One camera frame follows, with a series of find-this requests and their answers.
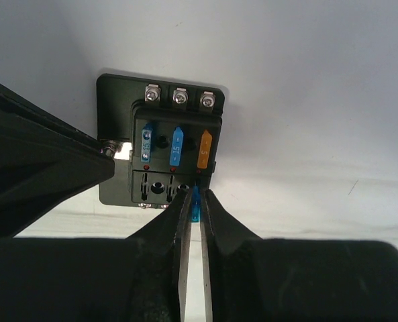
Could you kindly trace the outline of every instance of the round hole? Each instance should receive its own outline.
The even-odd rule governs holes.
[[[197,144],[193,138],[187,138],[184,140],[184,144],[183,144],[184,151],[194,151],[196,149],[197,149]]]
[[[187,186],[186,184],[180,184],[180,185],[178,186],[178,188],[177,188],[177,193],[178,193],[181,189],[182,189],[182,190],[188,190],[188,189],[190,189],[190,187]]]
[[[151,186],[151,191],[153,193],[155,193],[156,195],[159,195],[160,193],[163,193],[164,192],[164,184],[162,184],[161,182],[155,182]]]
[[[158,136],[156,138],[156,147],[160,149],[165,149],[169,146],[169,139],[167,136]]]

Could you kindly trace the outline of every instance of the fuse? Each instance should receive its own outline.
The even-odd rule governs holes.
[[[206,169],[209,162],[209,154],[211,152],[212,135],[205,130],[201,136],[199,158],[197,159],[197,167]]]
[[[151,162],[151,137],[152,125],[148,123],[142,129],[142,148],[140,151],[140,160],[143,163]]]
[[[191,207],[191,221],[200,222],[201,217],[201,198],[198,186],[193,187],[193,206]]]
[[[184,132],[178,126],[173,131],[172,150],[170,152],[170,165],[179,166],[181,153],[183,151]]]

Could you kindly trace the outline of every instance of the blue fuse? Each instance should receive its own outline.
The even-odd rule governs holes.
[[[198,186],[193,187],[193,206],[191,207],[191,222],[200,222],[201,217],[201,198]]]
[[[143,163],[151,162],[151,137],[152,125],[148,123],[142,129],[142,148],[140,150],[140,160]]]
[[[173,131],[172,150],[170,151],[170,165],[179,166],[181,153],[183,151],[184,132],[178,126]]]

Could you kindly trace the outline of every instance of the white surface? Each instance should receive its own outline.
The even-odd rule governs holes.
[[[4,85],[95,136],[107,71],[223,88],[212,187],[259,235],[398,247],[398,0],[0,0]],[[124,237],[154,215],[75,200],[24,234]]]

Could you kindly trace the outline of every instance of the blade fuse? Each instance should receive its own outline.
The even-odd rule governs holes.
[[[173,131],[172,150],[170,152],[170,165],[179,166],[181,162],[181,153],[183,151],[184,132],[178,126]]]
[[[206,169],[209,162],[209,154],[211,152],[212,135],[205,130],[201,136],[199,158],[197,159],[197,167]]]
[[[151,137],[152,126],[147,124],[142,129],[142,148],[140,150],[140,160],[143,163],[150,163],[151,161]]]

